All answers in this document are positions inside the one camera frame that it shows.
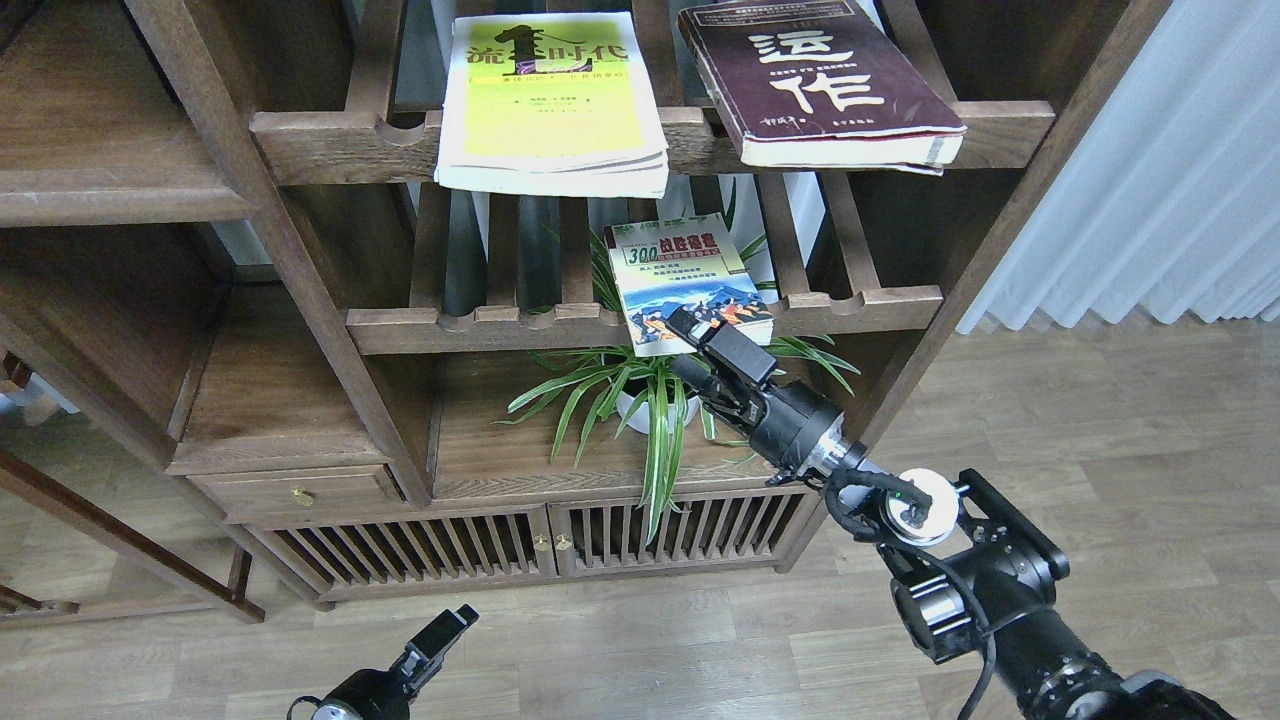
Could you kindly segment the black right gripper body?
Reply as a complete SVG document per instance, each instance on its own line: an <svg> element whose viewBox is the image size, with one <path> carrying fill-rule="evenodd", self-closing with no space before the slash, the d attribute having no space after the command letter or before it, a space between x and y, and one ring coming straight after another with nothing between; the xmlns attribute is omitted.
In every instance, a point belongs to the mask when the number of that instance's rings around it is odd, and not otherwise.
<svg viewBox="0 0 1280 720"><path fill-rule="evenodd" d="M776 480L828 479L846 455L844 410L801 382L730 387L716 415L778 469Z"/></svg>

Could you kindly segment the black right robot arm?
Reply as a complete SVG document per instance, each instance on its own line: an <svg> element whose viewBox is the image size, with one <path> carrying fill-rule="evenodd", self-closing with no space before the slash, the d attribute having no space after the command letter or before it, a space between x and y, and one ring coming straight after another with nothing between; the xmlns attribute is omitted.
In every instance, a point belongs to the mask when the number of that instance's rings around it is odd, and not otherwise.
<svg viewBox="0 0 1280 720"><path fill-rule="evenodd" d="M936 664L982 655L961 717L992 676L1027 719L1228 716L1165 673L1120 676L1089 650L1053 609L1068 557L979 473L883 471L844 437L838 406L801 382L777 384L774 357L735 325L684 307L667 324L692 347L675 372L776 468L772 484L809 484L840 527L878 550L915 647Z"/></svg>

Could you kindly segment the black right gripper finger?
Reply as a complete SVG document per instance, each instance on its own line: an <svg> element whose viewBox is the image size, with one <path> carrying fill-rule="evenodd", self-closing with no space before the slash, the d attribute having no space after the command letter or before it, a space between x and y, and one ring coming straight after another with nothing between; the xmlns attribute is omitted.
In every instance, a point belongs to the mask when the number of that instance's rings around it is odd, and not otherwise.
<svg viewBox="0 0 1280 720"><path fill-rule="evenodd" d="M745 379L746 391L762 389L771 383L777 360L737 327L726 323L712 325L696 319L685 307L676 307L667 316L667 327L690 345L692 354L705 365L716 359L735 366Z"/></svg>
<svg viewBox="0 0 1280 720"><path fill-rule="evenodd" d="M712 359L705 365L694 354L671 359L672 372L701 400L703 407L726 421L742 421L746 411L746 386L731 364Z"/></svg>

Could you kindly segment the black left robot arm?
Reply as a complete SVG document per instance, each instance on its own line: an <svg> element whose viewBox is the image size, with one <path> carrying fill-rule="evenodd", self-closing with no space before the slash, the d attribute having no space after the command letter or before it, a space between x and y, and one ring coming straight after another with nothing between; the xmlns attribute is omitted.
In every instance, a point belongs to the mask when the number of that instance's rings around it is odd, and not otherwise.
<svg viewBox="0 0 1280 720"><path fill-rule="evenodd" d="M294 707L308 702L317 706L312 719L408 719L410 705L440 671L448 648L476 620L479 612L467 603L442 611L404 646L389 669L360 669L323 700L301 696L285 716L292 719Z"/></svg>

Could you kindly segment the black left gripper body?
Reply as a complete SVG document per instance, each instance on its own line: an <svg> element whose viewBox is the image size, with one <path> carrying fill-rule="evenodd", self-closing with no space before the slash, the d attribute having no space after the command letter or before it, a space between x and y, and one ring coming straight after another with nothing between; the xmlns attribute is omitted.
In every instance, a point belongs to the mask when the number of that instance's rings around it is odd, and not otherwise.
<svg viewBox="0 0 1280 720"><path fill-rule="evenodd" d="M410 719L410 706L436 674L436 660L406 651L385 671L361 669L317 702L311 719Z"/></svg>

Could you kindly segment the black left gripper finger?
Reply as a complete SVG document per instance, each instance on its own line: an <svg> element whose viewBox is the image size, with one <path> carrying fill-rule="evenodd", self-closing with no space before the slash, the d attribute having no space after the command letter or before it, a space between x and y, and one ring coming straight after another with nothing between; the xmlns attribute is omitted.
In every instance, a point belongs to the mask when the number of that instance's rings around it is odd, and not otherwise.
<svg viewBox="0 0 1280 720"><path fill-rule="evenodd" d="M404 671L438 673L447 651L479 619L479 611L468 603L442 611L406 644Z"/></svg>

